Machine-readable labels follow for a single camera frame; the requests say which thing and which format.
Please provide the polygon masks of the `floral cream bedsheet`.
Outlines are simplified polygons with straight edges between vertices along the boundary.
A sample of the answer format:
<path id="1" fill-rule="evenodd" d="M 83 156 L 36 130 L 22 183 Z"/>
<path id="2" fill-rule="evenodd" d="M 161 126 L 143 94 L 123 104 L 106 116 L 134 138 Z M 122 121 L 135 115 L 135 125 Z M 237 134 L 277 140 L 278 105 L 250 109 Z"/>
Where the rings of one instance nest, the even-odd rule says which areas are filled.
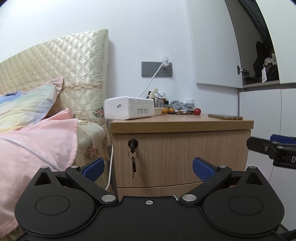
<path id="1" fill-rule="evenodd" d="M 74 114 L 73 117 L 78 120 L 78 149 L 74 164 L 82 167 L 95 159 L 102 158 L 104 160 L 104 172 L 95 181 L 95 184 L 112 193 L 108 151 L 111 140 L 104 116 L 104 108 L 101 106 L 91 111 L 90 114 L 83 111 L 81 114 Z"/>

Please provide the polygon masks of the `black smartphone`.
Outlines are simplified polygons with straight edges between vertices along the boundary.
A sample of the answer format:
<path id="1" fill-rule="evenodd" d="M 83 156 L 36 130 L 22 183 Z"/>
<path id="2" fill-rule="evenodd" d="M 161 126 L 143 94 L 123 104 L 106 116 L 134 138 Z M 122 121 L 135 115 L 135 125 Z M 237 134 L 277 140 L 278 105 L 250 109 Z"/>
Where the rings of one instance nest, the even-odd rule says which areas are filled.
<path id="1" fill-rule="evenodd" d="M 225 114 L 208 114 L 208 117 L 217 118 L 220 120 L 243 120 L 242 116 L 235 116 L 235 115 L 225 115 Z"/>

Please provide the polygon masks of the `pink blanket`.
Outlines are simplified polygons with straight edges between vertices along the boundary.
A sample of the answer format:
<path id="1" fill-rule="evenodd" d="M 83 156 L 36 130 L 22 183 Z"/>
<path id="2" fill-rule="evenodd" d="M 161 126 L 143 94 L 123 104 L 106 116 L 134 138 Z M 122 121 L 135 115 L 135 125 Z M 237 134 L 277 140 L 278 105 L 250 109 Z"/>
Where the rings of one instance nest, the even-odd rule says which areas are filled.
<path id="1" fill-rule="evenodd" d="M 57 84 L 62 90 L 63 81 L 57 78 L 46 84 Z M 70 109 L 47 115 L 33 125 L 1 132 L 2 237 L 18 227 L 15 205 L 39 168 L 64 171 L 76 157 L 78 121 Z"/>

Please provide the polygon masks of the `black key in lock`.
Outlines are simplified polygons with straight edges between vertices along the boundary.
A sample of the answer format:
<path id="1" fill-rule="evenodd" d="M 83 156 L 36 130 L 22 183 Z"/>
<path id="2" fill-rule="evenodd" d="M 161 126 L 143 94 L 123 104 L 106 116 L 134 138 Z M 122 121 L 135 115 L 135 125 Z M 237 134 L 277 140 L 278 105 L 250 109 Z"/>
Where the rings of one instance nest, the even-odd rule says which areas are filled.
<path id="1" fill-rule="evenodd" d="M 128 157 L 132 161 L 132 178 L 134 178 L 134 174 L 137 172 L 137 167 L 136 167 L 136 159 L 138 157 L 137 154 L 137 148 L 138 148 L 138 140 L 135 138 L 131 138 L 128 141 L 128 146 L 130 148 L 130 152 L 128 153 Z"/>

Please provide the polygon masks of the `wooden nightstand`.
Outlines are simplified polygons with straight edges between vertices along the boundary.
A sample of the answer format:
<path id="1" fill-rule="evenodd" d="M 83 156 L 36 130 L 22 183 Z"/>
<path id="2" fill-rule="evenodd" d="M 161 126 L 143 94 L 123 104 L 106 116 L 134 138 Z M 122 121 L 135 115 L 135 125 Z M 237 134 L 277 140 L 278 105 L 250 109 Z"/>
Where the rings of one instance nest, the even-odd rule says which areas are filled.
<path id="1" fill-rule="evenodd" d="M 110 124 L 119 197 L 181 196 L 201 184 L 193 160 L 246 167 L 252 120 L 162 114 Z"/>

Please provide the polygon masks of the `red ball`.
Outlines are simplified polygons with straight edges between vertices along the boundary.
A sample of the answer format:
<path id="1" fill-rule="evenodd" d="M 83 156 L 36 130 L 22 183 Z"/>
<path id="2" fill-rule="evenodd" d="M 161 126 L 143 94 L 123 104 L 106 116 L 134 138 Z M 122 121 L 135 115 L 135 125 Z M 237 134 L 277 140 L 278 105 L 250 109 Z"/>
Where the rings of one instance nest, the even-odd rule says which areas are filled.
<path id="1" fill-rule="evenodd" d="M 196 109 L 194 109 L 193 113 L 194 113 L 194 115 L 200 115 L 201 114 L 201 109 L 196 108 Z"/>

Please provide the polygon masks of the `bunch of keys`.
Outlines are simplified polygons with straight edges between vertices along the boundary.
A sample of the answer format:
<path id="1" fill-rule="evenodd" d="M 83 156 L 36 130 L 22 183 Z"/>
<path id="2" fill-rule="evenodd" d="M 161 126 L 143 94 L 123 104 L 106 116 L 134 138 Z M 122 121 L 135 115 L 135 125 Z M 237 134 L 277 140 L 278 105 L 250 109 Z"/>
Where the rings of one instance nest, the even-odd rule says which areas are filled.
<path id="1" fill-rule="evenodd" d="M 182 109 L 179 109 L 179 110 L 176 110 L 175 111 L 175 114 L 194 114 L 194 111 L 193 110 L 182 110 Z"/>

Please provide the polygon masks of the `dark clothes in wardrobe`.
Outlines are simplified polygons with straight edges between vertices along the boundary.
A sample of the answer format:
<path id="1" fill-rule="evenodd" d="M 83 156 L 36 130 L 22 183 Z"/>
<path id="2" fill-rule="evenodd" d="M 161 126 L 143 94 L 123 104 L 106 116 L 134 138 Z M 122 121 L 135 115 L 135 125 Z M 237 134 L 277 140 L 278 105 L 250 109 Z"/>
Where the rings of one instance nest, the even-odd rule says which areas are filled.
<path id="1" fill-rule="evenodd" d="M 244 84 L 264 83 L 278 81 L 278 63 L 271 40 L 266 39 L 263 43 L 256 43 L 257 58 L 253 63 L 254 76 L 245 77 Z"/>

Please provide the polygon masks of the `white tissue pack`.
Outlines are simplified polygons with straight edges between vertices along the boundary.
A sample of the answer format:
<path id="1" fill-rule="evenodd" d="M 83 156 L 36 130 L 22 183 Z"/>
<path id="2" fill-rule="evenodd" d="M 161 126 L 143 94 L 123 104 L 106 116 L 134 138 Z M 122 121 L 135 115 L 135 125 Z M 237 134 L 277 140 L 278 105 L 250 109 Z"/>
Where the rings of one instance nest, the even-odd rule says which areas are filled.
<path id="1" fill-rule="evenodd" d="M 147 98 L 114 97 L 104 101 L 104 115 L 108 120 L 132 120 L 154 116 L 154 101 Z"/>

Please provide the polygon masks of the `metal door hinge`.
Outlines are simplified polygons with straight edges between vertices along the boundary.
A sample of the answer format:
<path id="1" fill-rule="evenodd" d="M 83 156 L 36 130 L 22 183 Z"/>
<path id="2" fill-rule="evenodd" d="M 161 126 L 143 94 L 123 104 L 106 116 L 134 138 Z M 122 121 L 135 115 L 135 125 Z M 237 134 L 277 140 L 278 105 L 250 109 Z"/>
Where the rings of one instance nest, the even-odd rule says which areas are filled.
<path id="1" fill-rule="evenodd" d="M 240 66 L 237 65 L 237 74 L 238 75 L 241 74 L 242 76 L 247 76 L 247 75 L 250 74 L 250 72 L 248 70 L 246 70 L 245 68 L 240 67 Z"/>

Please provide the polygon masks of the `grey cloth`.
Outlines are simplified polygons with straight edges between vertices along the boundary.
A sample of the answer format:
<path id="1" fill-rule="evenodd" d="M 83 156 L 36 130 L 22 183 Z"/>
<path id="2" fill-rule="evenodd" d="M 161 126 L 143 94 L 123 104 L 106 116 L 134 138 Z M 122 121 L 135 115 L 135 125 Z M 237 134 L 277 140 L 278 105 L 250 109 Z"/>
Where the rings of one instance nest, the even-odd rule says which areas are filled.
<path id="1" fill-rule="evenodd" d="M 175 110 L 188 110 L 188 108 L 185 106 L 185 104 L 183 104 L 182 102 L 178 101 L 178 100 L 174 100 L 172 101 L 169 106 L 171 108 L 174 108 Z"/>

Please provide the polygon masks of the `orange gourd ornament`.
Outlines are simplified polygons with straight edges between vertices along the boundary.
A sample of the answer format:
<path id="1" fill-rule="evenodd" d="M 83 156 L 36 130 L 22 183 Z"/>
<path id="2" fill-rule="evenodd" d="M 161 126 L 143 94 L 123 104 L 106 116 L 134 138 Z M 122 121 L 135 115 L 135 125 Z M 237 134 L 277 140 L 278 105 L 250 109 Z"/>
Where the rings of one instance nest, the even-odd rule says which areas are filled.
<path id="1" fill-rule="evenodd" d="M 175 109 L 174 108 L 163 108 L 162 114 L 175 114 Z"/>

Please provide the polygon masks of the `cream ceramic dish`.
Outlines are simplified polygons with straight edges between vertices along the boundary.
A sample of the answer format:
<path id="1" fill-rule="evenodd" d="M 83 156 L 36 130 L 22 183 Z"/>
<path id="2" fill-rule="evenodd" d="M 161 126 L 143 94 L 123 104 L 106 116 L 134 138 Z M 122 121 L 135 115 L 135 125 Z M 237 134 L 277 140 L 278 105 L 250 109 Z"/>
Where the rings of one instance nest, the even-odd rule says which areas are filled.
<path id="1" fill-rule="evenodd" d="M 161 115 L 163 108 L 154 108 L 154 115 Z"/>

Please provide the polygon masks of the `white cap pill bottle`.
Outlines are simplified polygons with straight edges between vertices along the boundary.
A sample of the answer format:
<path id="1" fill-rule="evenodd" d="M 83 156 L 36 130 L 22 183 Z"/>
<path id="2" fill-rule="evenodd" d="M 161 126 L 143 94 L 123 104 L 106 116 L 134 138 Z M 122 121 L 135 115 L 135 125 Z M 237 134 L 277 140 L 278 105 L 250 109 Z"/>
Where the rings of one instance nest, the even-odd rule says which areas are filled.
<path id="1" fill-rule="evenodd" d="M 163 101 L 166 101 L 167 100 L 165 93 L 160 93 L 159 92 L 159 96 L 162 98 Z"/>

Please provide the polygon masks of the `pastel rainbow pillow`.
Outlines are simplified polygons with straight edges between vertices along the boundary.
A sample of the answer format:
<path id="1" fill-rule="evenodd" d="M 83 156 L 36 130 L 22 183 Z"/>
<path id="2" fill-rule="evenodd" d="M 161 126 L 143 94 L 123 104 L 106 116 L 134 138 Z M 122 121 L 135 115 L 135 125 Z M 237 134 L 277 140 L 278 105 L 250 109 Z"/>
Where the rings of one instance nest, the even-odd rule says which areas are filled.
<path id="1" fill-rule="evenodd" d="M 1 132 L 17 130 L 41 121 L 53 107 L 61 88 L 46 84 L 30 92 L 1 96 Z"/>

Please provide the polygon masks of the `white cabinet door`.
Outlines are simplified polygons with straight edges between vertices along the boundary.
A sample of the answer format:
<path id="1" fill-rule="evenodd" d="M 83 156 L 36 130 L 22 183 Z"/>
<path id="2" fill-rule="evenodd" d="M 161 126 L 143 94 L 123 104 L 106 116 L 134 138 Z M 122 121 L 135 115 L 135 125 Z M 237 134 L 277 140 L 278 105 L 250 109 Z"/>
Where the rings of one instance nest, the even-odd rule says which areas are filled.
<path id="1" fill-rule="evenodd" d="M 225 1 L 187 1 L 197 82 L 241 88 L 238 45 Z"/>

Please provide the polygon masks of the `cream quilted headboard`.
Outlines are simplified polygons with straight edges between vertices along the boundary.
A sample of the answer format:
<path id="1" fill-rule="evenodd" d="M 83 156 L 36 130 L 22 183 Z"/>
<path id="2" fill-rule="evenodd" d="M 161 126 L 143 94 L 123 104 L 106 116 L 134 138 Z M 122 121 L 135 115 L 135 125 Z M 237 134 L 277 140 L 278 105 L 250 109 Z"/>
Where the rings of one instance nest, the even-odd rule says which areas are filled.
<path id="1" fill-rule="evenodd" d="M 108 50 L 107 29 L 67 35 L 32 46 L 1 63 L 1 94 L 31 91 L 62 77 L 56 108 L 69 108 L 79 120 L 103 126 Z"/>

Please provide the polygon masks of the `white charger plug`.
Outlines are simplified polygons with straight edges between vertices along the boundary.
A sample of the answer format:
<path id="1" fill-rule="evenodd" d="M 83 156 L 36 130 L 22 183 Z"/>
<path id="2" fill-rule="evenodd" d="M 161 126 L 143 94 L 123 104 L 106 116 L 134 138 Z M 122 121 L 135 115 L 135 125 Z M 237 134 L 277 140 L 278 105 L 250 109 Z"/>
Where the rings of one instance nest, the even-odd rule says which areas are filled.
<path id="1" fill-rule="evenodd" d="M 169 66 L 169 60 L 168 60 L 168 57 L 163 57 L 163 61 L 162 61 L 162 67 L 163 68 L 167 68 Z"/>

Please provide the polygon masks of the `grey wall socket panel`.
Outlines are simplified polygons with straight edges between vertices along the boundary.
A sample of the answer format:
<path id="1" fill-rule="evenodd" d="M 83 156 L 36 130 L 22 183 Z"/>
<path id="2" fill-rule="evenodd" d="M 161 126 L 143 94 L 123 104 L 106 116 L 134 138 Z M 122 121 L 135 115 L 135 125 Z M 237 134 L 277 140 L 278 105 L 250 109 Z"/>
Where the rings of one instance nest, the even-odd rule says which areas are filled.
<path id="1" fill-rule="evenodd" d="M 158 70 L 160 62 L 142 62 L 142 77 L 152 77 Z M 169 63 L 166 68 L 161 68 L 156 77 L 172 77 L 173 76 L 173 65 Z"/>

